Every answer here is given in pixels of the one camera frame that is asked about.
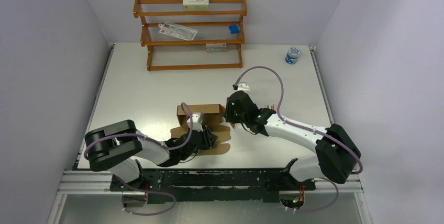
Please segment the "brown cardboard box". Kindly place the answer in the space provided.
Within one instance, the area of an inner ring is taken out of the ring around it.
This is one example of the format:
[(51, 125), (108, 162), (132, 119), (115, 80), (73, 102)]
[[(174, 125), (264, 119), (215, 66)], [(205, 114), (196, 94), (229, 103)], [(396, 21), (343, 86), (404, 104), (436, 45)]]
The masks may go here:
[(176, 110), (179, 126), (171, 129), (171, 138), (183, 143), (189, 132), (192, 136), (188, 144), (181, 148), (183, 153), (197, 155), (223, 155), (228, 153), (231, 146), (230, 130), (234, 127), (224, 125), (226, 109), (221, 104), (189, 105), (193, 113), (190, 119), (183, 108), (178, 105)]

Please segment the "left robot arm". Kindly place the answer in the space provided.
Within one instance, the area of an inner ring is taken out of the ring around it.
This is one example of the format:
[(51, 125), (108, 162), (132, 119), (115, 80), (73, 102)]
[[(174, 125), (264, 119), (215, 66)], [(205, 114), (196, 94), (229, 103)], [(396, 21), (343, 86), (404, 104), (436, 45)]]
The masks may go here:
[(88, 132), (84, 136), (84, 157), (92, 171), (109, 171), (136, 191), (145, 183), (139, 158), (158, 167), (171, 167), (200, 150), (210, 150), (217, 139), (203, 126), (202, 130), (188, 130), (179, 138), (157, 141), (139, 131), (132, 120), (123, 120)]

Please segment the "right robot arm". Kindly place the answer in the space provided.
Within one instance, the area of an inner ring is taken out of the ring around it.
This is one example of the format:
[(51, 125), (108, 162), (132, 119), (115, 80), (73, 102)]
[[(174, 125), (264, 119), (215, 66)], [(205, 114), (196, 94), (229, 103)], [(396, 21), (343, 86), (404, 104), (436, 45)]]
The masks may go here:
[(225, 119), (241, 124), (253, 135), (281, 138), (307, 150), (313, 155), (293, 159), (283, 174), (283, 184), (296, 189), (305, 180), (324, 177), (344, 184), (361, 158), (361, 152), (345, 129), (332, 124), (317, 127), (280, 116), (277, 110), (258, 108), (244, 91), (236, 91), (227, 98)]

